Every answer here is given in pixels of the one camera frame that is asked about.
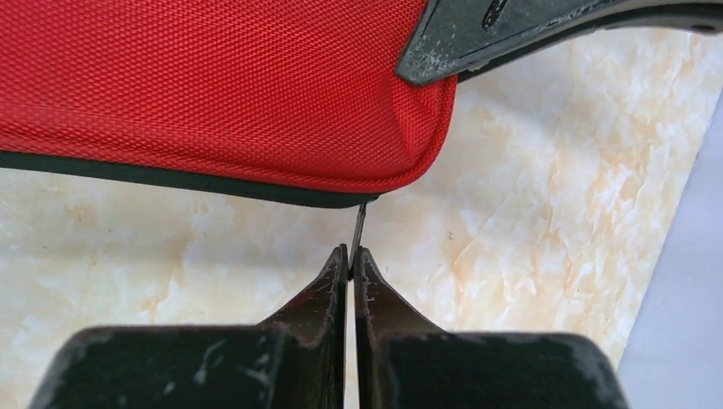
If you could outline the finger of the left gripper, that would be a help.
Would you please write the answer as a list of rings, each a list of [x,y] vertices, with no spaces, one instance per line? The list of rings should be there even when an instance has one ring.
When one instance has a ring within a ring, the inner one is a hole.
[[[429,1],[396,66],[408,84],[466,81],[597,30],[661,27],[716,35],[720,1]]]

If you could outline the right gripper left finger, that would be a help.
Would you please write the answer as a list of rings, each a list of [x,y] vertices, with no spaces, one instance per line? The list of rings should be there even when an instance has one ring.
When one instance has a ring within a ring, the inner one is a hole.
[[[55,354],[33,408],[340,408],[347,250],[255,325],[94,326]]]

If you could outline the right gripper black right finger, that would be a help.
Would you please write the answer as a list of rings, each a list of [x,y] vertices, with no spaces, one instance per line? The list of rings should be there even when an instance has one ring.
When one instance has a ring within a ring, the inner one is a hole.
[[[353,263],[363,408],[625,408],[607,356],[565,332],[451,332],[382,276],[367,248]]]

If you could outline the red black medicine kit bag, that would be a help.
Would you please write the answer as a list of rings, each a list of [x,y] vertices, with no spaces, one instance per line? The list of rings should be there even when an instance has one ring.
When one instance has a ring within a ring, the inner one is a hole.
[[[4,1],[1,165],[343,209],[419,179],[456,78],[421,1]]]

